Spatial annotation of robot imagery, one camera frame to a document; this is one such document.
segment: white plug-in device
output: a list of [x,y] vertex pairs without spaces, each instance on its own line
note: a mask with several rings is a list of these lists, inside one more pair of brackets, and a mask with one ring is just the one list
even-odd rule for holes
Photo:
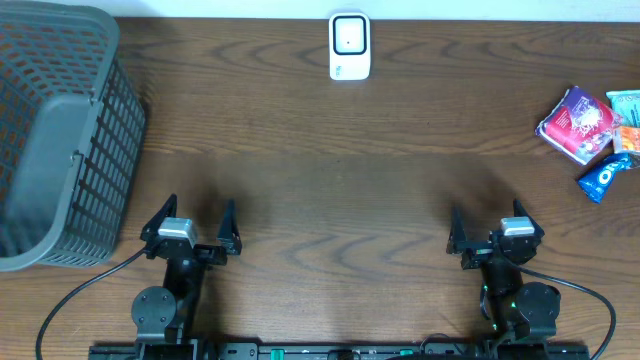
[[339,13],[329,19],[329,76],[362,80],[371,69],[371,26],[362,13]]

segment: candy wrapper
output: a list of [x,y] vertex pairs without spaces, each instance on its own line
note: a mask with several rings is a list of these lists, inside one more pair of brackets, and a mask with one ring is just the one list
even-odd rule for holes
[[622,116],[577,86],[569,89],[536,134],[581,165],[611,141]]
[[578,180],[578,185],[591,201],[600,204],[616,173],[635,167],[638,167],[638,159],[632,155],[613,154],[602,160],[601,163]]
[[613,150],[640,155],[640,129],[620,126],[613,130]]
[[640,127],[640,90],[609,91],[607,97],[613,111],[622,115],[623,126]]

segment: cable wire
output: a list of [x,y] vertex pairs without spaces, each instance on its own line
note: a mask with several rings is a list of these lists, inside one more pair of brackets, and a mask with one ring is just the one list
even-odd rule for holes
[[[439,337],[443,337],[443,338],[447,338],[447,339],[451,340],[451,336],[449,336],[449,335],[447,335],[447,334],[444,334],[444,333],[434,333],[434,334],[431,334],[431,335],[427,336],[427,338],[426,338],[426,339],[424,339],[424,340],[422,341],[422,343],[420,343],[420,352],[424,354],[424,352],[425,352],[425,349],[424,349],[425,345],[427,345],[427,344],[428,344],[428,343],[429,343],[429,342],[430,342],[434,337],[438,337],[438,336],[439,336]],[[460,355],[464,355],[464,352],[462,352],[462,350],[460,350],[460,348],[458,347],[458,345],[457,345],[457,344],[455,344],[455,343],[451,343],[451,345],[453,345],[453,347],[455,347],[455,348],[456,348],[456,350],[458,350],[458,352],[460,353]]]
[[552,282],[558,283],[560,285],[568,286],[568,287],[570,287],[572,289],[575,289],[575,290],[578,290],[578,291],[582,291],[583,293],[591,295],[591,296],[595,297],[596,299],[602,301],[607,306],[607,309],[609,309],[609,314],[611,315],[611,322],[609,323],[609,331],[607,331],[607,335],[604,337],[604,340],[602,341],[602,344],[600,345],[598,350],[591,357],[591,360],[599,359],[600,356],[602,355],[602,353],[604,353],[604,351],[607,349],[607,345],[609,345],[609,342],[611,341],[611,338],[613,337],[613,333],[616,330],[616,310],[613,308],[613,305],[611,304],[611,302],[609,300],[607,300],[606,297],[600,295],[596,291],[593,291],[593,290],[588,289],[588,288],[586,288],[584,286],[572,283],[572,282],[564,280],[564,279],[556,278],[556,277],[553,277],[553,276],[541,274],[541,273],[533,271],[533,270],[529,270],[529,269],[524,268],[524,267],[522,267],[520,265],[517,265],[513,261],[509,260],[504,255],[504,253],[502,255],[503,255],[504,260],[506,261],[506,263],[509,266],[511,266],[514,269],[519,270],[520,272],[522,272],[524,274],[535,276],[535,277],[543,279],[543,280],[552,281]]
[[133,254],[133,256],[131,256],[127,260],[121,262],[119,265],[116,265],[110,270],[107,270],[102,274],[95,276],[91,280],[86,281],[84,284],[78,286],[73,291],[71,291],[67,296],[65,296],[64,299],[60,300],[58,305],[56,305],[56,307],[54,307],[53,310],[51,310],[51,312],[49,313],[49,316],[47,316],[47,318],[44,320],[44,322],[42,323],[42,327],[40,327],[40,332],[38,333],[38,339],[36,340],[36,359],[42,360],[42,340],[44,339],[44,333],[45,331],[47,331],[47,327],[49,326],[49,323],[51,322],[51,320],[53,320],[53,317],[56,316],[56,314],[58,313],[58,311],[60,311],[60,309],[64,306],[64,304],[66,304],[69,300],[71,300],[72,297],[76,296],[80,291],[86,289],[89,285],[95,284],[96,282],[106,278],[107,276],[131,264],[144,253],[145,253],[145,249],[143,248],[137,253]]

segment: oreo package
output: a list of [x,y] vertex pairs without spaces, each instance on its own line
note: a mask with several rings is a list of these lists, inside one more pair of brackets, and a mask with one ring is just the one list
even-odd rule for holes
[[627,153],[610,155],[580,178],[578,185],[591,201],[600,204],[616,173],[636,167],[635,162]]

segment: blue snack wrapper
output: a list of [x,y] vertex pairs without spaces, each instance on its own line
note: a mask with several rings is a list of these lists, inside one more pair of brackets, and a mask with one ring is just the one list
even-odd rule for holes
[[633,168],[631,155],[613,154],[602,160],[585,176],[580,178],[578,185],[591,201],[600,204],[616,173],[631,168]]
[[608,91],[613,111],[624,117],[623,126],[640,127],[640,90]]

